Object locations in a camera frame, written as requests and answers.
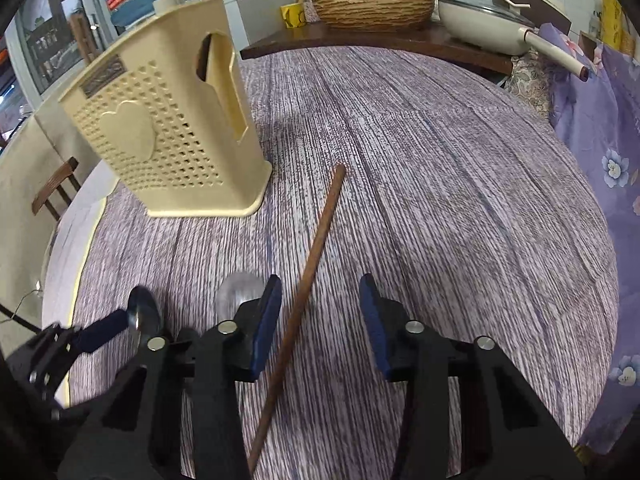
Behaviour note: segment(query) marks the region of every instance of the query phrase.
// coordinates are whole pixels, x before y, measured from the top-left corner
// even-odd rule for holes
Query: white pan
[[[442,24],[459,40],[508,56],[521,56],[533,47],[582,81],[589,78],[586,66],[540,38],[534,31],[534,24],[512,10],[494,6],[486,0],[438,0],[438,12]]]

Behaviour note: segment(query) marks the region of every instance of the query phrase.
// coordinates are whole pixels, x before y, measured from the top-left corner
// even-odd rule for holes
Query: wooden chair
[[[36,198],[33,200],[31,204],[31,211],[34,215],[40,211],[42,206],[46,206],[49,210],[53,218],[55,218],[56,222],[60,220],[60,214],[53,207],[51,202],[49,201],[49,197],[53,194],[54,191],[57,191],[62,200],[65,201],[66,205],[71,205],[71,198],[66,193],[66,191],[62,187],[62,183],[69,179],[71,185],[74,187],[76,192],[80,191],[80,183],[76,180],[74,176],[74,171],[78,167],[78,161],[75,158],[71,157],[68,161],[66,161],[62,166],[60,166],[53,176],[49,179],[49,181],[44,185],[44,187],[38,192]]]

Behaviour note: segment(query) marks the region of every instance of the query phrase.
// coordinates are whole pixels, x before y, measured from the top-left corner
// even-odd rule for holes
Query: wooden chopstick
[[[293,299],[293,307],[291,309],[291,315],[287,322],[287,329],[285,330],[284,337],[278,352],[278,359],[276,361],[276,367],[273,371],[273,375],[269,378],[269,388],[267,390],[267,399],[264,401],[264,407],[260,414],[260,422],[258,423],[258,429],[255,432],[254,442],[251,446],[251,453],[249,453],[249,471],[251,475],[254,474],[255,468],[258,465],[258,459],[264,446],[264,441],[267,438],[267,432],[269,431],[269,425],[271,423],[271,417],[276,408],[278,397],[282,392],[284,384],[285,373],[287,371],[287,365],[291,361],[293,354],[293,348],[300,332],[300,325],[302,324],[302,316],[305,313],[306,302],[309,299],[311,293],[311,286],[314,283],[316,277],[316,270],[318,270],[318,263],[322,256],[322,250],[324,249],[324,242],[326,236],[329,233],[331,227],[331,220],[334,218],[335,207],[338,203],[338,197],[340,196],[340,190],[342,189],[342,183],[347,169],[343,164],[338,164],[335,167],[334,179],[331,182],[329,193],[326,197],[324,204],[324,210],[322,216],[318,222],[318,230],[316,231],[316,237],[314,238],[309,256],[306,259],[305,270],[302,273],[302,278],[298,283],[298,290]]]

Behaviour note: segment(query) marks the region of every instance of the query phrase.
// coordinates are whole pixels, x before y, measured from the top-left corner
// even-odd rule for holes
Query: wooden shelf
[[[240,51],[242,59],[266,56],[283,50],[314,46],[378,46],[437,57],[478,72],[491,70],[511,75],[509,56],[494,54],[456,40],[439,23],[429,22],[422,30],[399,32],[361,32],[330,28],[324,23],[286,28],[257,41]]]

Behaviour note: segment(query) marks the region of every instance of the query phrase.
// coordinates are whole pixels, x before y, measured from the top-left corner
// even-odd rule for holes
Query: metal screw
[[[490,337],[483,335],[482,337],[478,338],[478,346],[482,350],[492,350],[495,346],[495,341]]]
[[[236,330],[238,330],[238,325],[236,325],[235,321],[231,321],[230,319],[227,319],[218,325],[218,332],[221,334],[232,334]]]
[[[164,348],[164,343],[164,337],[154,337],[149,340],[149,342],[146,344],[146,347],[149,348],[149,350],[151,350],[152,352],[155,352]]]
[[[404,326],[404,329],[409,334],[421,334],[422,332],[424,332],[424,325],[420,321],[412,320],[407,322],[407,324]]]

